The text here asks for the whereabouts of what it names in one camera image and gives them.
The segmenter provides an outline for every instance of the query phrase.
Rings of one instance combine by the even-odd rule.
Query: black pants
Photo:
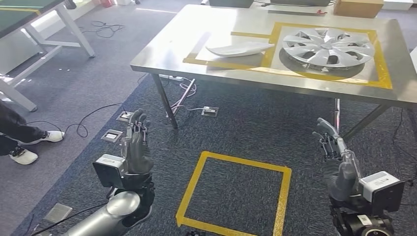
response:
[[[8,137],[30,143],[42,138],[45,131],[26,126],[26,120],[0,100],[0,133],[3,133],[0,135],[0,156],[4,156],[18,146],[17,141]]]

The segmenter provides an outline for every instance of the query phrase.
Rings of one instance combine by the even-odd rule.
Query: desk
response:
[[[318,75],[300,64],[288,64],[288,58],[282,57],[282,38],[288,32],[297,28],[326,27],[366,35],[375,47],[374,58],[366,62],[358,74],[340,77],[330,73]],[[276,46],[261,56],[260,63],[256,62],[256,55],[252,61],[248,61],[248,57],[216,58],[204,47],[210,41],[230,44],[248,40]],[[339,110],[338,99],[378,104],[344,135],[346,140],[389,107],[417,103],[417,74],[399,24],[390,19],[329,14],[295,16],[266,10],[187,5],[130,65],[135,71],[152,74],[174,128],[177,123],[159,74],[331,97],[337,99],[336,110]]]
[[[63,47],[82,48],[90,58],[94,57],[94,51],[83,36],[71,16],[63,5],[63,0],[0,0],[0,38],[7,37],[13,32],[25,29],[32,39],[45,53],[37,62],[29,66],[22,73],[5,82],[0,77],[0,91],[12,101],[22,105],[29,111],[36,111],[36,105],[20,94],[14,87],[41,65],[49,61]],[[45,40],[31,25],[33,21],[42,15],[55,10],[65,25],[74,33],[78,42],[58,42]],[[50,51],[45,46],[52,46]]]

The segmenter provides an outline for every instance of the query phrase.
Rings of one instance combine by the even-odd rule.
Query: black cable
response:
[[[103,22],[103,21],[91,21],[91,25],[95,26],[95,27],[100,27],[98,30],[85,30],[82,31],[81,33],[85,33],[85,32],[93,32],[95,33],[97,36],[102,37],[102,38],[111,38],[115,35],[115,33],[119,30],[124,29],[126,26],[125,25],[108,25],[107,23]],[[99,34],[99,32],[102,31],[109,31],[111,32],[111,34],[109,36],[104,36],[103,34]]]
[[[79,214],[81,214],[81,213],[83,213],[83,212],[85,212],[85,211],[88,211],[88,210],[91,210],[91,209],[94,209],[94,208],[97,208],[97,207],[104,206],[104,205],[106,205],[106,204],[107,204],[107,203],[102,203],[102,204],[96,205],[96,206],[94,206],[94,207],[90,207],[90,208],[84,209],[84,210],[82,210],[82,211],[79,211],[79,212],[77,212],[77,213],[75,213],[75,214],[73,214],[73,215],[71,215],[71,216],[69,216],[69,217],[67,217],[67,218],[65,218],[65,219],[63,219],[63,220],[58,221],[57,223],[55,223],[55,224],[53,224],[53,225],[51,225],[51,226],[49,226],[49,227],[47,227],[47,228],[45,228],[45,229],[43,229],[43,230],[40,230],[40,231],[37,231],[37,232],[35,232],[35,233],[31,234],[30,236],[35,236],[35,235],[37,235],[37,234],[40,234],[40,233],[42,233],[42,232],[44,232],[44,231],[47,231],[47,230],[48,230],[48,229],[50,229],[50,228],[53,228],[53,227],[55,227],[55,226],[59,225],[60,223],[62,223],[62,222],[64,222],[64,221],[66,221],[66,220],[68,220],[68,219],[71,219],[72,217],[74,217],[74,216],[76,216],[76,215],[79,215]]]
[[[80,126],[82,125],[83,121],[84,121],[87,117],[91,116],[94,112],[97,112],[97,111],[99,111],[99,110],[101,110],[101,109],[104,109],[104,108],[107,108],[107,107],[112,107],[112,106],[116,106],[116,105],[120,105],[120,104],[123,104],[123,103],[122,103],[122,102],[120,102],[120,103],[115,103],[115,104],[107,105],[107,106],[104,106],[104,107],[97,108],[97,109],[95,109],[94,111],[90,112],[88,115],[86,115],[84,118],[82,118],[82,119],[81,119],[81,121],[80,121],[80,123],[78,124],[78,126],[77,126],[77,134],[78,134],[80,137],[82,137],[82,138],[87,137],[87,136],[82,136],[82,135],[80,134],[80,132],[79,132],[79,130],[80,130]]]
[[[71,124],[71,125],[69,125],[69,126],[65,129],[65,132],[64,132],[64,135],[63,135],[63,137],[62,137],[62,138],[65,138],[65,136],[66,136],[66,134],[67,134],[68,129],[69,129],[70,127],[74,126],[74,125],[77,125],[77,130],[76,130],[76,132],[77,132],[78,136],[80,136],[81,138],[86,138],[86,137],[88,137],[88,135],[89,135],[89,131],[88,131],[88,129],[85,127],[85,125],[83,125],[83,124],[82,124],[82,123],[83,123],[83,121],[84,121],[87,117],[91,116],[93,113],[95,113],[95,112],[97,112],[97,111],[99,111],[99,110],[101,110],[101,109],[104,109],[104,108],[107,108],[107,107],[111,107],[111,106],[120,105],[120,104],[122,104],[122,103],[121,103],[121,102],[120,102],[120,103],[115,103],[115,104],[111,104],[111,105],[107,105],[107,106],[104,106],[104,107],[100,107],[100,108],[95,109],[94,111],[90,112],[88,115],[84,116],[84,117],[81,119],[81,121],[80,121],[79,123],[75,123],[75,124]],[[62,130],[61,130],[58,126],[56,126],[56,125],[54,125],[54,124],[52,124],[52,123],[50,123],[50,122],[44,121],[44,120],[32,121],[32,122],[28,122],[28,123],[26,123],[26,124],[33,124],[33,123],[39,123],[39,122],[48,123],[48,124],[50,124],[50,125],[54,126],[55,128],[57,128],[60,132],[62,132]],[[83,134],[81,134],[81,133],[80,133],[80,127],[83,127],[83,128],[84,128],[84,130],[85,130],[85,132],[86,132],[86,134],[85,134],[85,135],[83,135]]]
[[[141,79],[142,79],[143,77],[147,76],[147,75],[148,75],[148,73],[145,73],[145,74],[143,74],[141,77],[139,77],[139,79],[138,79],[137,83],[138,83],[138,84],[140,84]]]
[[[415,160],[415,174],[414,174],[414,177],[413,178],[411,178],[411,179],[409,179],[409,180],[406,180],[406,182],[408,182],[409,184],[410,184],[410,187],[413,187],[414,186],[414,180],[416,180],[417,179],[417,158],[415,157],[415,156],[413,156],[413,155],[411,155],[410,153],[408,153],[407,151],[405,151],[400,145],[398,145],[396,142],[395,142],[395,139],[396,139],[396,136],[397,136],[397,133],[398,133],[398,130],[399,130],[399,128],[401,127],[401,124],[402,124],[402,122],[403,122],[403,112],[404,112],[404,109],[402,109],[401,108],[401,116],[400,116],[400,122],[399,122],[399,124],[397,125],[397,127],[396,127],[396,129],[395,129],[395,131],[394,131],[394,134],[393,134],[393,136],[392,136],[392,144],[394,145],[394,147],[396,147],[396,148],[398,148],[400,151],[402,151],[403,153],[405,153],[405,154],[407,154],[409,157],[411,157],[413,160]]]
[[[109,192],[106,194],[106,199],[110,199],[110,195],[113,193],[113,191],[115,190],[115,187],[112,186],[109,190]]]
[[[30,218],[28,229],[26,230],[24,236],[26,236],[29,233],[29,230],[32,227],[32,221],[33,221],[34,216],[35,216],[35,214],[32,214],[32,217]]]

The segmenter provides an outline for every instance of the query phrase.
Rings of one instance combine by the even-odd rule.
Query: stainless steel tabletop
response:
[[[375,56],[349,70],[317,71],[289,60],[283,36],[299,28],[339,28],[362,34]],[[206,45],[275,43],[265,54],[220,58]],[[400,26],[391,19],[275,14],[266,10],[187,5],[133,59],[135,71],[390,106],[417,103],[417,74]]]

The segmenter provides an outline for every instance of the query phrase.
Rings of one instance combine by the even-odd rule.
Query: cardboard box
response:
[[[337,0],[334,15],[374,18],[384,5],[384,0]]]

